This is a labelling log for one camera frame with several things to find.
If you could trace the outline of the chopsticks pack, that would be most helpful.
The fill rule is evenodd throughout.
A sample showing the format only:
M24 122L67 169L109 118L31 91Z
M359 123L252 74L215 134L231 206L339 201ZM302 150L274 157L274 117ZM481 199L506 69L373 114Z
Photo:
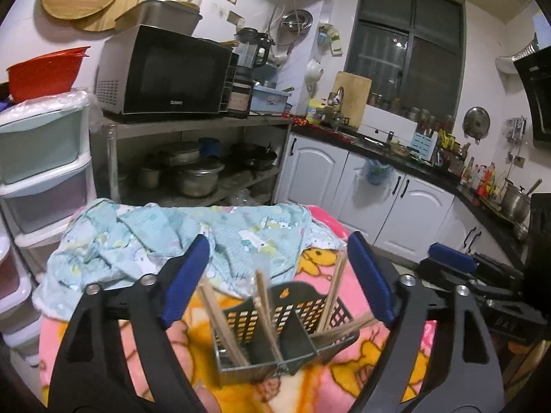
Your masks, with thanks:
M233 334L232 328L216 298L214 288L206 277L202 277L197 286L197 293L204 305L209 321L219 335L219 339L235 367L248 367L249 362L241 351Z

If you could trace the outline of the white kitchen cabinets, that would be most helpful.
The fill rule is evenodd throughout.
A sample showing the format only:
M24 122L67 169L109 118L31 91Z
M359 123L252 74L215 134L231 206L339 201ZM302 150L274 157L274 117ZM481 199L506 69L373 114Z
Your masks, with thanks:
M385 184L364 178L366 159L389 164ZM434 242L520 266L510 232L492 220L469 191L434 172L325 133L291 133L283 155L277 202L315 205L374 247L419 262Z

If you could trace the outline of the beige plastic drawer tower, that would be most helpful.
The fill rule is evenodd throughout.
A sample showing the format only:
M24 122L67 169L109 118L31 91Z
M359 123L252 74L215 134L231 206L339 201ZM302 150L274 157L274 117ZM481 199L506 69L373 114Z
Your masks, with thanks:
M1 230L1 338L29 359L38 354L41 313L34 307L34 284L8 233Z

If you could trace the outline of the leaning chopsticks far right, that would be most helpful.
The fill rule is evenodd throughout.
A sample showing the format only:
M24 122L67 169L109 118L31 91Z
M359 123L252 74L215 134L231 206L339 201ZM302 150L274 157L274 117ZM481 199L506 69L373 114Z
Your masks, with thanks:
M352 321L344 322L342 325L338 325L331 329L326 329L322 332L316 332L310 336L314 344L319 347L325 347L331 345L333 342L345 338L349 334L356 333L361 329L376 325L378 319L374 318L371 312L366 312L361 317L358 317Z

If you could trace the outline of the pink cartoon blanket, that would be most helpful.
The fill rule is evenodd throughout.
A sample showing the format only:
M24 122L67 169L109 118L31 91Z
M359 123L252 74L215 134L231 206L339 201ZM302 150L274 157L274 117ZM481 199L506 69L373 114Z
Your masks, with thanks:
M116 379L149 405L165 396L154 358L173 350L168 365L205 384L218 412L345 412L379 361L387 327L371 313L345 262L349 232L314 205L211 208L142 207L96 200L63 233L33 297L44 320L39 340L44 387L57 379L59 348L75 320L80 332L99 324L77 313L91 284L102 294L159 275L172 257L200 242L190 261L198 284L186 308L169 298L151 322L149 339L131 313L109 321L101 336L106 362L122 358Z

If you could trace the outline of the hanging steel pot lid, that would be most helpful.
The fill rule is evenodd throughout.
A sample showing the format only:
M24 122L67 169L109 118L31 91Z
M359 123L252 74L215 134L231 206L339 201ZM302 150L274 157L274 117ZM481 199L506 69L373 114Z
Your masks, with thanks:
M488 111L480 106L470 108L463 117L462 130L466 137L475 140L479 144L488 136L491 125Z

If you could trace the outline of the dark green utensil caddy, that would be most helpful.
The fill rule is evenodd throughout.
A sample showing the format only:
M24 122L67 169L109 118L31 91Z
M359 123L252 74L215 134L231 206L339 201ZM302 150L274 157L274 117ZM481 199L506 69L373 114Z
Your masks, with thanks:
M360 337L360 333L356 332L331 345L319 347L313 343L310 336L316 333L326 296L305 282L277 284L271 286L268 291L277 342L287 368L281 370L277 366L257 310L252 299L248 298L224 311L239 347L248 358L248 367L235 367L221 344L218 333L212 332L220 386L294 375L309 363L329 363L334 356L354 344Z

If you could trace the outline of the green plastic drawer tower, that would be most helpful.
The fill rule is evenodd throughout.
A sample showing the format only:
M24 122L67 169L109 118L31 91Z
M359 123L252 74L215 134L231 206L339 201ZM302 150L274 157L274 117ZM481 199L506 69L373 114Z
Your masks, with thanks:
M95 199L94 96L73 91L1 112L1 218L27 265L43 271L72 216Z

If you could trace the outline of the light blue patterned cloth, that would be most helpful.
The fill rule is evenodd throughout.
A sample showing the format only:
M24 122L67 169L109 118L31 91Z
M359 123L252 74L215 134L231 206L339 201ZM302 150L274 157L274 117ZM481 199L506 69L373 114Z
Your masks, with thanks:
M33 293L50 318L71 318L88 284L130 286L183 255L206 237L206 277L222 294L246 298L255 271L273 284L289 282L310 248L338 250L344 242L300 204L273 206L130 206L98 199L73 217Z

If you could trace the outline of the black range hood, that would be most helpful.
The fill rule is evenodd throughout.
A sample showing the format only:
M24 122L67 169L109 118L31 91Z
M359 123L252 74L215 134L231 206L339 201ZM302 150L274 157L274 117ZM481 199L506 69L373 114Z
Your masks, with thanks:
M551 137L551 47L545 47L514 62L526 92L534 143L550 145Z

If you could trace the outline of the steel pot on shelf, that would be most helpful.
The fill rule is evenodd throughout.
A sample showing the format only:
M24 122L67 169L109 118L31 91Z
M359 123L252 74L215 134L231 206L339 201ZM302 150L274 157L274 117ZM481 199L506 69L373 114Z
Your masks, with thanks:
M175 174L177 193L199 199L212 194L218 186L224 165L218 160L204 160L180 166Z

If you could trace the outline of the wooden cutting board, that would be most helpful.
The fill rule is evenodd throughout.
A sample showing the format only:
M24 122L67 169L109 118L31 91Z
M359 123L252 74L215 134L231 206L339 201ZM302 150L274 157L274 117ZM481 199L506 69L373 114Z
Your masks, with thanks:
M341 113L349 120L349 127L358 129L362 124L365 107L371 92L372 81L367 77L345 71L336 74L332 90L344 89Z

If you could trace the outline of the black microwave oven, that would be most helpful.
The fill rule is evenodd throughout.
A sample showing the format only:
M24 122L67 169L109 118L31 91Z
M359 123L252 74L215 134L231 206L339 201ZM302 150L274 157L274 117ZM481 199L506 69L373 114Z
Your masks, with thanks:
M221 117L236 65L218 42L137 25L105 41L94 94L122 123Z

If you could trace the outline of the black blender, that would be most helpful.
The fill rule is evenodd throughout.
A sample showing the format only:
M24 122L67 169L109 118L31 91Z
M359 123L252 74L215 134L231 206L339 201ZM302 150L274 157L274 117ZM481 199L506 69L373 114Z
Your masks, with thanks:
M254 87L253 71L264 66L273 45L269 34L250 27L235 34L237 42L233 52L238 56L231 98L228 104L230 117L247 118Z

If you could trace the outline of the steel bowl on wall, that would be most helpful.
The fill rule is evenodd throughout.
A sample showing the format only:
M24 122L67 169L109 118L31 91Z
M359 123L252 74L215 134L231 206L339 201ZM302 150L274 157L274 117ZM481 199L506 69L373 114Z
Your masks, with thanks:
M285 14L280 26L292 34L307 34L313 24L313 15L305 9L294 9Z

